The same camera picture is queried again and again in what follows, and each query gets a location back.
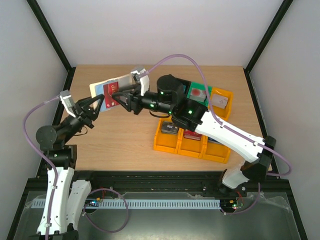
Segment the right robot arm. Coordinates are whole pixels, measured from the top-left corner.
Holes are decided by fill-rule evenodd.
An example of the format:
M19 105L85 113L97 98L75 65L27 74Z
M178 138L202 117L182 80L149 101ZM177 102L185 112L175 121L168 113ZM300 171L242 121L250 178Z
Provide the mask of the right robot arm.
M146 76L136 78L135 84L119 88L111 95L112 99L135 115L142 109L168 114L178 128L210 137L238 153L244 162L224 171L218 183L222 195L229 196L248 181L265 181L275 139L268 142L249 134L216 116L207 106L187 98L182 81L171 74L157 80L156 92L147 89L146 80Z

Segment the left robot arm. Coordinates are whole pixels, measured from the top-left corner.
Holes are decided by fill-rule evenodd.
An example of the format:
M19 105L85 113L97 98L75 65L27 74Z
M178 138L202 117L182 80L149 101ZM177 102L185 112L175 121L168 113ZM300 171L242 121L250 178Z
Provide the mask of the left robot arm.
M68 116L59 124L45 125L36 132L36 147L31 147L46 161L47 191L42 218L30 240L77 240L78 223L86 197L91 191L89 180L73 181L77 161L77 145L68 141L82 128L94 127L105 96L86 97L74 102L68 91L54 97L60 100Z

